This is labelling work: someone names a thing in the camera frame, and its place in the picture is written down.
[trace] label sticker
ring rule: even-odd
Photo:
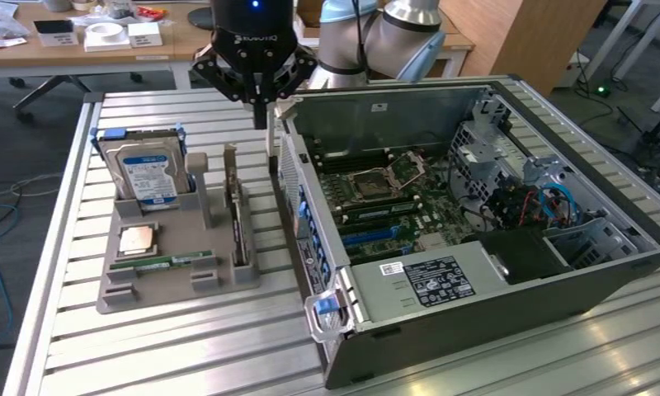
[[[413,206],[413,203],[396,205],[392,207],[392,213],[403,212],[404,210],[412,210]]]
[[[166,60],[168,55],[138,55],[136,60]]]
[[[411,264],[404,267],[404,271],[417,301],[424,307],[475,295],[475,289],[452,256]]]
[[[129,184],[138,201],[148,205],[161,205],[176,200],[173,177],[166,175],[168,157],[149,155],[122,160]]]
[[[154,271],[154,270],[162,270],[168,267],[170,267],[170,264],[168,262],[157,262],[154,264],[149,264],[148,266],[136,266],[134,270],[137,272]]]
[[[400,274],[404,271],[404,263],[403,262],[389,262],[388,264],[381,264],[379,266],[381,270],[381,275],[393,275]]]
[[[24,40],[21,37],[9,40],[0,40],[0,48],[10,47],[20,44],[26,44],[26,40]]]
[[[172,263],[180,264],[181,262],[189,262],[189,261],[195,260],[196,258],[203,257],[204,255],[205,255],[205,252],[195,252],[187,256],[172,256]]]
[[[383,216],[388,215],[388,210],[380,210],[377,212],[371,212],[371,213],[363,213],[359,216],[356,216],[357,219],[365,219],[368,217],[376,217],[376,216]]]

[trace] white box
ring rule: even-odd
[[[577,53],[572,55],[572,58],[569,58],[569,63],[564,71],[563,78],[560,78],[560,82],[557,85],[555,85],[555,88],[569,88],[575,85],[576,79],[580,77],[583,73],[583,69],[587,68],[587,65],[589,64],[589,58],[584,56],[583,54],[579,54],[579,59],[577,59]]]
[[[129,37],[116,23],[104,22],[85,28],[85,52],[128,50]]]
[[[112,51],[112,50],[129,50],[132,45],[129,44],[129,38],[124,38],[118,41],[102,41],[98,37],[85,35],[85,52]]]
[[[129,42],[134,48],[153,47],[164,45],[161,33],[158,32],[158,23],[132,23],[128,25]]]
[[[34,27],[41,45],[45,47],[78,43],[78,35],[76,35],[70,21],[34,21]]]

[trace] robotic arm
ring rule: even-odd
[[[311,78],[311,88],[367,84],[371,68],[416,82],[431,69],[444,40],[437,0],[325,0],[320,50],[299,45],[292,0],[211,0],[215,31],[193,70],[267,128],[267,109]],[[320,68],[313,74],[317,63]]]
[[[316,68],[315,55],[293,32],[293,3],[211,0],[211,6],[216,29],[193,70],[228,99],[252,107],[255,128],[263,130],[267,107],[292,95]]]

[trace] blue pcie slot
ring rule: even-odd
[[[323,277],[323,288],[327,286],[331,281],[331,264],[328,263],[328,258],[325,256],[325,251],[323,248],[323,243],[320,242],[320,235],[317,234],[317,225],[316,221],[312,218],[311,205],[308,204],[308,200],[305,199],[304,187],[299,186],[299,208],[296,208],[299,217],[308,222],[308,228],[311,230],[311,234],[307,237],[308,244],[315,250],[316,257],[316,265],[315,268],[320,276]]]
[[[367,243],[380,241],[381,239],[396,238],[396,235],[399,235],[399,230],[400,225],[395,225],[389,229],[380,229],[377,231],[349,235],[347,237],[343,237],[343,245],[351,246],[356,245],[357,243]]]

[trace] wooden cabinet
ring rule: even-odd
[[[463,76],[517,74],[548,95],[607,0],[441,0],[475,42]]]

